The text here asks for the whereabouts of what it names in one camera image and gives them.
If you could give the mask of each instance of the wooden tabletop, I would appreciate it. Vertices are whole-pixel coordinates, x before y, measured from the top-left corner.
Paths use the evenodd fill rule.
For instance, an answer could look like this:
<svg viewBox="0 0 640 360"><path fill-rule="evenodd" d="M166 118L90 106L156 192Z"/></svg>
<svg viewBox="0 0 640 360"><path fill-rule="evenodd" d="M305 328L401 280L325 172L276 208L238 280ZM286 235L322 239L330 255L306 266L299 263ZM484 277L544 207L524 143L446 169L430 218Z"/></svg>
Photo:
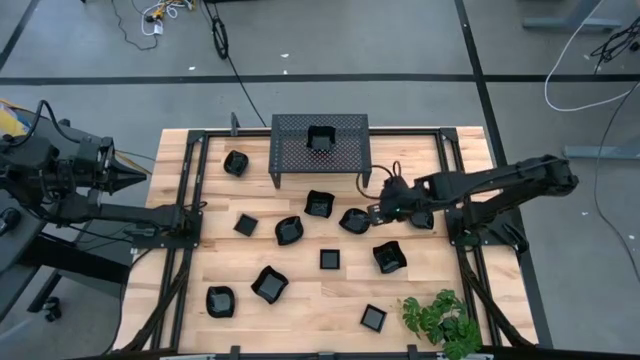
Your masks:
<svg viewBox="0 0 640 360"><path fill-rule="evenodd" d="M457 130L466 171L491 168L483 129ZM164 130L148 207L175 203L187 132ZM242 178L222 169L231 150L249 156L250 165ZM196 146L193 164L197 164L198 153ZM371 153L374 164L390 168L394 160L400 161L408 182L440 171L433 136L372 136ZM447 239L443 212L435 213L435 227L430 231L394 222L353 235L340 228L338 221L347 209L365 209L372 203L356 191L354 174L283 174L282 188L276 190L267 171L268 163L268 137L211 139L202 194L208 206L204 208L201 244L191 265L180 352L228 353L232 345L240 345L242 352L249 353L406 351L407 344L416 344L420 351L439 350L406 329L398 300L413 296L428 305L445 288L463 297L458 262ZM196 166L191 169L193 175ZM374 171L367 192L377 195L386 176ZM190 176L187 199L192 196L194 178ZM310 190L335 195L329 219L303 212ZM242 213L259 220L250 238L233 230ZM302 218L304 237L293 245L279 247L275 225L293 215ZM399 241L408 266L383 275L372 248L391 240ZM340 270L320 270L320 249L340 250ZM485 246L483 251L496 303L525 338L536 342L515 254L507 246ZM166 250L153 250L133 269L116 349L132 339L155 307L165 255ZM255 295L250 287L267 265L290 282L273 305ZM233 289L233 318L214 319L207 314L205 294L210 286ZM381 333L360 325L367 304L387 312ZM488 344L484 308L478 300L476 304L483 339ZM167 314L164 346L169 343L173 309Z"/></svg>

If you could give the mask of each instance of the table leg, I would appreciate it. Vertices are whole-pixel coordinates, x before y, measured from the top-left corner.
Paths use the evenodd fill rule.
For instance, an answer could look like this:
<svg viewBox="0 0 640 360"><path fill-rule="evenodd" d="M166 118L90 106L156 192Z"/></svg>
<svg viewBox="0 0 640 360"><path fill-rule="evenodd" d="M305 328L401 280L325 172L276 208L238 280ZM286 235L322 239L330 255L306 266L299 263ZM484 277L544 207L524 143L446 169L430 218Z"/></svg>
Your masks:
<svg viewBox="0 0 640 360"><path fill-rule="evenodd" d="M362 186L366 189L369 187L369 179L371 178L371 172L362 173Z"/></svg>
<svg viewBox="0 0 640 360"><path fill-rule="evenodd" d="M40 235L33 240L20 262L28 265L46 265L117 284L123 284L129 274L129 267L126 265L51 241Z"/></svg>
<svg viewBox="0 0 640 360"><path fill-rule="evenodd" d="M269 173L271 175L271 180L273 180L273 185L276 189L280 189L280 173Z"/></svg>
<svg viewBox="0 0 640 360"><path fill-rule="evenodd" d="M580 0L573 11L564 18L540 17L525 18L522 26L527 29L549 29L560 31L575 31L582 21L598 5L599 0ZM622 26L618 20L590 18L585 21L584 30L613 30Z"/></svg>
<svg viewBox="0 0 640 360"><path fill-rule="evenodd" d="M56 285L58 285L58 282L61 278L62 275L60 275L60 271L58 271L57 269L54 270L53 273L51 273L51 275L49 276L49 279L47 279L47 281L44 283L40 291L38 291L36 297L33 298L33 301L27 308L27 311L32 313L40 312L40 310L42 310L42 307L44 306L44 303L56 288Z"/></svg>
<svg viewBox="0 0 640 360"><path fill-rule="evenodd" d="M564 156L569 159L596 159L600 153L601 159L640 160L640 144L626 146L565 146Z"/></svg>

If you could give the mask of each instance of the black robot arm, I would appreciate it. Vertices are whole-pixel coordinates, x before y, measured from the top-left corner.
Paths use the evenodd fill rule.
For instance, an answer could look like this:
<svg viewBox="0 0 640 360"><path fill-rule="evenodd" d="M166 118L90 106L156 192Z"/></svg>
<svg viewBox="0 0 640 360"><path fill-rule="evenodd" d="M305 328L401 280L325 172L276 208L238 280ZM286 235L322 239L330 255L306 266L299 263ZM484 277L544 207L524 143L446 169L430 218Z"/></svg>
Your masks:
<svg viewBox="0 0 640 360"><path fill-rule="evenodd" d="M448 226L448 230L450 236L452 233L453 237L466 236L528 200L538 196L565 196L577 184L578 178L571 173L567 160L545 155L471 174L436 173L415 179L411 188L401 176L393 175L384 182L380 202L369 206L368 211L375 226L393 220L405 221L416 213L453 209L463 203L460 218ZM484 202L469 200L470 195L492 190L502 192ZM465 242L456 241L455 244L464 280L476 292L505 337L516 347L533 346L518 333L482 286L467 259Z"/></svg>
<svg viewBox="0 0 640 360"><path fill-rule="evenodd" d="M187 211L182 204L155 209L102 204L103 193L113 194L147 177L118 162L112 138L83 134L69 140L77 144L70 154L62 154L48 138L34 134L3 138L0 190L36 217L59 226L94 219L132 222L137 228L125 232L136 247L196 246L198 209ZM78 193L82 188L87 189L86 195Z"/></svg>
<svg viewBox="0 0 640 360"><path fill-rule="evenodd" d="M578 184L567 160L551 155L513 165L465 174L440 172L414 180L409 188L401 176L385 180L380 203L368 207L373 225L404 221L416 212L433 212L455 206L473 194L503 192L485 202L472 203L465 214L469 226L491 222L498 214L537 196L564 196Z"/></svg>

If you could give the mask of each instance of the black cube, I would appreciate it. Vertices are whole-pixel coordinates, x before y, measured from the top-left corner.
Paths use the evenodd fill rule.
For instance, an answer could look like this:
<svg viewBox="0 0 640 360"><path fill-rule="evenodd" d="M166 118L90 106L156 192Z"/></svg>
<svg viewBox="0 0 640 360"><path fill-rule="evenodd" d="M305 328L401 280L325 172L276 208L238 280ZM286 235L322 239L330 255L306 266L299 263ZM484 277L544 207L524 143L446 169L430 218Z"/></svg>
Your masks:
<svg viewBox="0 0 640 360"><path fill-rule="evenodd" d="M320 249L320 269L340 269L340 250Z"/></svg>
<svg viewBox="0 0 640 360"><path fill-rule="evenodd" d="M367 308L364 310L364 314L362 314L362 320L360 320L360 324L368 327L369 329L380 332L382 331L382 326L384 325L384 320L387 317L387 313L378 309L373 305L367 305Z"/></svg>
<svg viewBox="0 0 640 360"><path fill-rule="evenodd" d="M233 230L245 236L251 236L251 234L253 234L253 230L256 228L256 225L258 225L258 220L252 218L249 215L242 214L240 215L240 219L238 219L238 222L236 223L236 226L233 228Z"/></svg>

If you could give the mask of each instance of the gray floor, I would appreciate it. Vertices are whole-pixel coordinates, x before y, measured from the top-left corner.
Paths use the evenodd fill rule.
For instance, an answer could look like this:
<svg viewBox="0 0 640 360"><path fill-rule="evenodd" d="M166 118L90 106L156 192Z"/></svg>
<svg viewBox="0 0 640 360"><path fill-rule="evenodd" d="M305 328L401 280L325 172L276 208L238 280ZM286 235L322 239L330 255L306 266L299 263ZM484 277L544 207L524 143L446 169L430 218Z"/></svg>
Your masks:
<svg viewBox="0 0 640 360"><path fill-rule="evenodd" d="M130 37L149 44L151 39L140 35L139 17L131 3L115 2ZM153 3L136 1L138 8ZM465 1L485 74L548 72L568 35L528 32L520 21L524 16L565 14L573 3ZM0 2L0 47L26 6ZM452 1L261 0L219 8L242 74L471 73ZM635 0L611 1L598 15L623 19L626 25L640 15L640 9ZM80 1L41 0L0 77L231 74L228 63L217 58L199 12L181 11L178 19L167 20L158 48L144 53L122 41L116 22L106 0L87 0L84 6ZM585 55L605 39L595 34L576 38L559 73L591 73L595 60ZM602 72L638 73L640 55L624 54L603 66ZM617 95L631 85L552 84L550 95L558 105L578 106ZM247 90L267 121L274 113L362 112L369 114L373 125L485 124L473 83L279 83L248 84ZM558 113L547 107L542 91L539 83L489 84L509 161L560 155L565 144L597 145L617 105ZM639 97L635 94L627 102L608 143L639 136ZM27 107L47 99L56 114L71 119L74 127L113 136L118 148L147 155L155 153L163 128L226 127L232 111L243 126L259 125L237 84L2 86L0 98ZM536 199L522 207L554 345L640 353L636 335L640 285L619 241L596 215L594 161L574 161L572 169L581 180L574 193ZM601 206L632 247L640 241L639 176L635 163L601 163ZM106 201L141 205L147 186L126 189ZM102 223L92 229L108 233L117 226ZM106 246L98 253L131 261L125 246ZM55 294L63 301L64 317L46 324L24 311L46 275L43 269L0 324L0 332L22 324L0 340L3 358L59 359L104 350L115 331L117 300L82 285L86 279L63 280ZM112 295L118 291L89 282ZM32 345L27 347L23 340Z"/></svg>

